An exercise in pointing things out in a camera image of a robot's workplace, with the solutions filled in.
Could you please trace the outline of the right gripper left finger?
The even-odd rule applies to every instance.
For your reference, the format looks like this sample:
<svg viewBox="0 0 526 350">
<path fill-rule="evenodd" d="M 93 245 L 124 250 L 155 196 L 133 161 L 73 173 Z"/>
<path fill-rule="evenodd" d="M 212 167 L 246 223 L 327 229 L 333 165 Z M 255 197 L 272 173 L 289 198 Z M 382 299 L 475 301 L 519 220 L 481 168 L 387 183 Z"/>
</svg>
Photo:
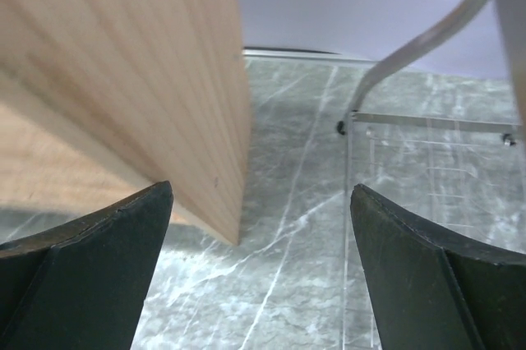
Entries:
<svg viewBox="0 0 526 350">
<path fill-rule="evenodd" d="M 128 349 L 168 229 L 169 182 L 1 245 L 3 349 Z"/>
</svg>

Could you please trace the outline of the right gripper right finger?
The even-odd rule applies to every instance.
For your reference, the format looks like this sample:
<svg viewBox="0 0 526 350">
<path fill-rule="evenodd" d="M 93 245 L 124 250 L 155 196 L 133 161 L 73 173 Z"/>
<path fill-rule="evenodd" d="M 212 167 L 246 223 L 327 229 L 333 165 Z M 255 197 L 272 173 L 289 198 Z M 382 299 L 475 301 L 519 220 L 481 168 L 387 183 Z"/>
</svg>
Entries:
<svg viewBox="0 0 526 350">
<path fill-rule="evenodd" d="M 525 256 L 357 184 L 353 233 L 384 349 L 523 349 Z"/>
</svg>

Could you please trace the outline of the wooden two-tier shelf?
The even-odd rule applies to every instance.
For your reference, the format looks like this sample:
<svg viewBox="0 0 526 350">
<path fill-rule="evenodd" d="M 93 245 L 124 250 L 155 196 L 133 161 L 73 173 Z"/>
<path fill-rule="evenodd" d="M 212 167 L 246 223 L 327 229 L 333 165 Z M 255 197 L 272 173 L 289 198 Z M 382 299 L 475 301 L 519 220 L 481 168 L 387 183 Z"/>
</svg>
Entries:
<svg viewBox="0 0 526 350">
<path fill-rule="evenodd" d="M 1 0 L 1 204 L 85 213 L 155 182 L 239 241 L 251 93 L 238 0 Z"/>
</svg>

